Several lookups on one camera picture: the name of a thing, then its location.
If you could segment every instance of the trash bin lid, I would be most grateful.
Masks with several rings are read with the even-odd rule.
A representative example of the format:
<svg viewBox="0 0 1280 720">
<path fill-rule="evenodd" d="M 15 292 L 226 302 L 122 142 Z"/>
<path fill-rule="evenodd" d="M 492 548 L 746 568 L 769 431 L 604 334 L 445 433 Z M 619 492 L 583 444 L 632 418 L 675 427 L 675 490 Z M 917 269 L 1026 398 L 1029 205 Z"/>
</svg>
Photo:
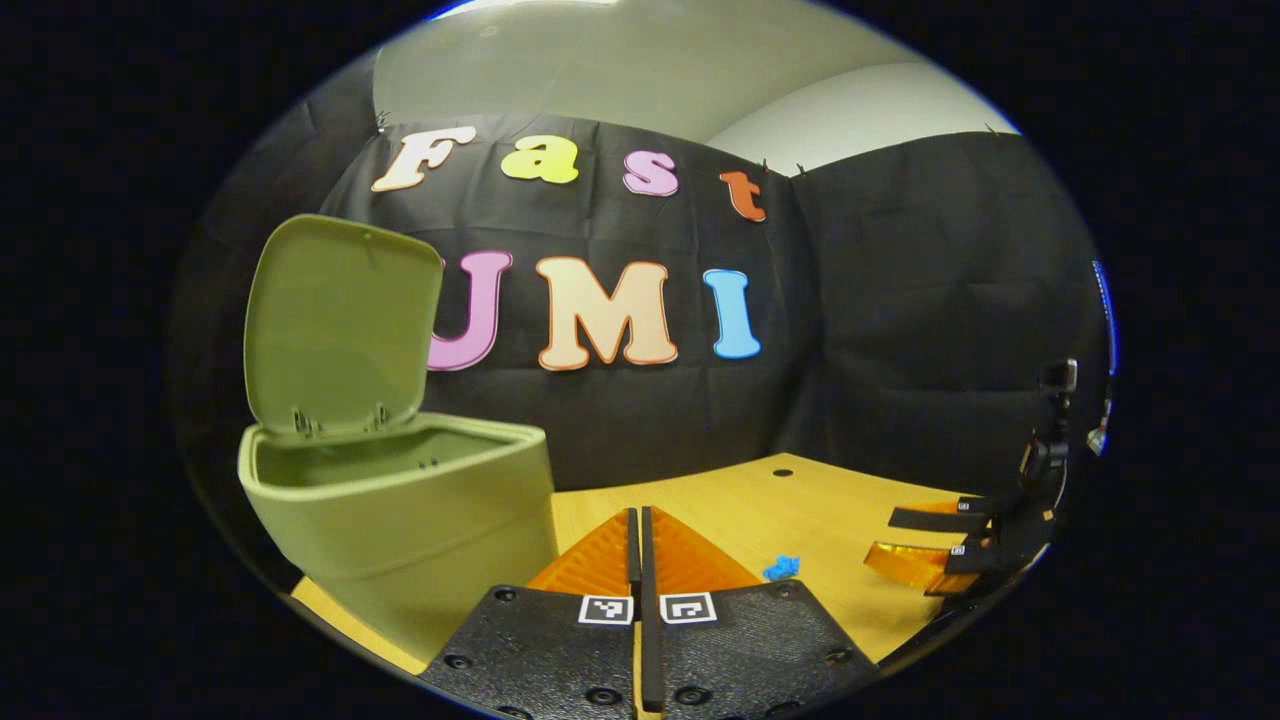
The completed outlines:
<svg viewBox="0 0 1280 720">
<path fill-rule="evenodd" d="M 244 388 L 273 433 L 374 432 L 412 418 L 443 265 L 408 236 L 296 215 L 262 249 L 244 318 Z"/>
</svg>

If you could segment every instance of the white wall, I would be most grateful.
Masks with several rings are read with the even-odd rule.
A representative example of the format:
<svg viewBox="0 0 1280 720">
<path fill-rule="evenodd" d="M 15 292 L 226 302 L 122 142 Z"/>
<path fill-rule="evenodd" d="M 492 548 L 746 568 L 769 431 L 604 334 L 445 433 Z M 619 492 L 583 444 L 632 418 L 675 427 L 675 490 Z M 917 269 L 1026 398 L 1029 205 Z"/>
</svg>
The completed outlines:
<svg viewBox="0 0 1280 720">
<path fill-rule="evenodd" d="M 724 128 L 707 145 L 786 176 L 850 155 L 955 132 L 1018 129 L 928 63 L 860 68 L 803 87 Z"/>
<path fill-rule="evenodd" d="M 803 87 L 918 53 L 803 0 L 518 3 L 421 23 L 388 44 L 388 122 L 550 113 L 694 142 Z"/>
</svg>

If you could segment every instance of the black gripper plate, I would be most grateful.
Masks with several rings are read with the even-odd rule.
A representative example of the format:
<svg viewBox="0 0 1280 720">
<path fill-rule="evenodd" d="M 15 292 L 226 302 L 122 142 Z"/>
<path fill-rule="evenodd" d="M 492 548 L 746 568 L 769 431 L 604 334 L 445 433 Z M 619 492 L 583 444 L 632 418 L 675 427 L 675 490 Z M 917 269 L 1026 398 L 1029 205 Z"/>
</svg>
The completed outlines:
<svg viewBox="0 0 1280 720">
<path fill-rule="evenodd" d="M 635 625 L 580 624 L 581 606 L 577 594 L 490 588 L 419 678 L 517 717 L 631 720 Z"/>
<path fill-rule="evenodd" d="M 799 580 L 710 597 L 714 621 L 662 626 L 667 720 L 754 720 L 829 698 L 879 674 Z M 709 697 L 690 688 L 709 691 Z M 686 705 L 681 698 L 701 702 Z"/>
<path fill-rule="evenodd" d="M 895 507 L 888 527 L 934 533 L 980 533 L 987 529 L 987 516 L 978 512 L 923 512 Z"/>
</svg>

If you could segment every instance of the green trash bin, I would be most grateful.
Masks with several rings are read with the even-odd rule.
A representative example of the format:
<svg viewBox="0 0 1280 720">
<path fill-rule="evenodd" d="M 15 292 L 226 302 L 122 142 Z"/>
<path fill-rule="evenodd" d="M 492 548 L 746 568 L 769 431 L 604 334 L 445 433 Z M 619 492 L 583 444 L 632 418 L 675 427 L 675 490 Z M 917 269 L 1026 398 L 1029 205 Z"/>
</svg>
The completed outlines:
<svg viewBox="0 0 1280 720">
<path fill-rule="evenodd" d="M 424 242 L 298 215 L 268 240 L 244 323 L 253 510 L 289 561 L 424 661 L 489 587 L 557 556 L 545 433 L 419 411 L 442 277 Z"/>
</svg>

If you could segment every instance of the orange gripper pad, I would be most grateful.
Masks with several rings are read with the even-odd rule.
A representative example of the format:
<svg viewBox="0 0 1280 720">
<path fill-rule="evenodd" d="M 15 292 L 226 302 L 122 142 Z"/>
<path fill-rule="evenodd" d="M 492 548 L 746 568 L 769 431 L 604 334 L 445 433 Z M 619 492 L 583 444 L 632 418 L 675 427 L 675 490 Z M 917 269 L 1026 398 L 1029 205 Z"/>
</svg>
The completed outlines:
<svg viewBox="0 0 1280 720">
<path fill-rule="evenodd" d="M 620 511 L 573 543 L 526 587 L 570 594 L 630 596 L 627 511 Z"/>
<path fill-rule="evenodd" d="M 659 594 L 728 591 L 762 584 L 736 560 L 672 515 L 650 506 Z"/>
<path fill-rule="evenodd" d="M 925 502 L 924 505 L 902 505 L 902 510 L 915 510 L 918 512 L 938 512 L 942 515 L 956 515 L 960 512 L 960 503 L 955 500 L 950 502 Z"/>
<path fill-rule="evenodd" d="M 887 542 L 873 543 L 863 560 L 868 568 L 905 585 L 933 593 L 957 593 L 969 589 L 977 573 L 948 575 L 947 548 L 910 547 Z"/>
</svg>

